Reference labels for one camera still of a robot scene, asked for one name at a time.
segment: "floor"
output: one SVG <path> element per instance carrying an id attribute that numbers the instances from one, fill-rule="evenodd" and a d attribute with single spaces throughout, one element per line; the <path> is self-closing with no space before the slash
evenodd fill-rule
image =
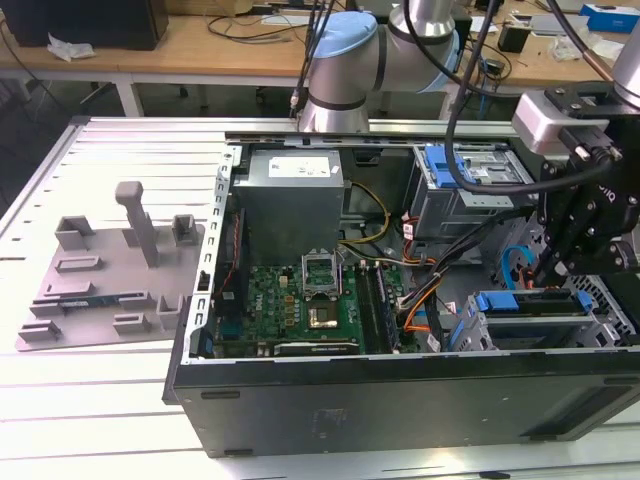
<path id="1" fill-rule="evenodd" d="M 80 101 L 91 93 L 89 83 L 54 82 L 50 91 L 72 114 L 83 113 Z M 7 100 L 6 85 L 0 82 L 0 217 L 29 180 L 42 159 L 49 152 L 69 121 L 69 114 L 54 103 L 36 82 L 28 85 L 31 100 L 21 104 L 15 97 Z M 140 97 L 147 116 L 162 117 L 286 117 L 289 111 L 287 88 L 266 88 L 264 103 L 256 102 L 256 89 L 252 87 L 207 87 L 210 106 L 201 111 L 195 86 L 188 86 L 189 96 L 181 98 L 179 88 L 173 85 L 139 85 Z M 370 117 L 377 112 L 380 96 L 368 99 Z M 442 94 L 394 94 L 387 118 L 438 118 Z M 465 119 L 478 116 L 479 99 L 472 98 L 463 113 Z M 489 105 L 487 120 L 510 120 L 514 102 Z M 115 90 L 91 103 L 84 112 L 92 116 L 122 116 L 122 107 Z"/>

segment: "ram slot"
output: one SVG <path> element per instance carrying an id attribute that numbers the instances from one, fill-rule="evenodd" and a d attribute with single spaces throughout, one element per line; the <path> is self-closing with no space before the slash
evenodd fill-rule
<path id="1" fill-rule="evenodd" d="M 389 293 L 387 292 L 387 285 L 384 281 L 382 274 L 382 268 L 377 267 L 372 270 L 375 276 L 376 284 L 376 296 L 378 305 L 378 317 L 380 321 L 380 329 L 385 332 L 387 340 L 387 346 L 389 351 L 393 351 L 398 348 L 400 339 L 398 336 L 398 327 L 393 317 L 393 310 L 391 309 L 391 303 L 389 303 Z"/>
<path id="2" fill-rule="evenodd" d="M 366 353 L 382 353 L 383 343 L 380 339 L 378 312 L 375 308 L 375 288 L 370 286 L 369 272 L 359 266 L 355 267 L 356 293 L 358 309 Z"/>

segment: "motherboard chip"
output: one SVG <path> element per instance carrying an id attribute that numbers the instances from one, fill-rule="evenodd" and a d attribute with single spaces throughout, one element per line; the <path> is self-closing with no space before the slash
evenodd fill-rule
<path id="1" fill-rule="evenodd" d="M 338 302 L 311 301 L 307 311 L 309 328 L 338 328 Z"/>

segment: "gray power supply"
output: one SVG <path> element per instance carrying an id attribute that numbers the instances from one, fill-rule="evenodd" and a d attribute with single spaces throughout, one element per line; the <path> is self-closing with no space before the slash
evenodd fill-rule
<path id="1" fill-rule="evenodd" d="M 253 265 L 292 265 L 339 240 L 344 181 L 336 150 L 256 150 L 232 187 L 247 212 Z"/>

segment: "motherboard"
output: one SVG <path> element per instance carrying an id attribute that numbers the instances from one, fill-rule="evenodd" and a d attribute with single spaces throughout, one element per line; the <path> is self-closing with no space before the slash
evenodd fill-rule
<path id="1" fill-rule="evenodd" d="M 330 266 L 253 266 L 247 311 L 240 321 L 222 318 L 214 335 L 216 356 L 291 356 L 327 348 L 349 354 L 392 353 L 403 346 L 395 320 L 404 294 L 395 266 L 338 265 L 338 295 L 308 295 L 334 281 Z"/>

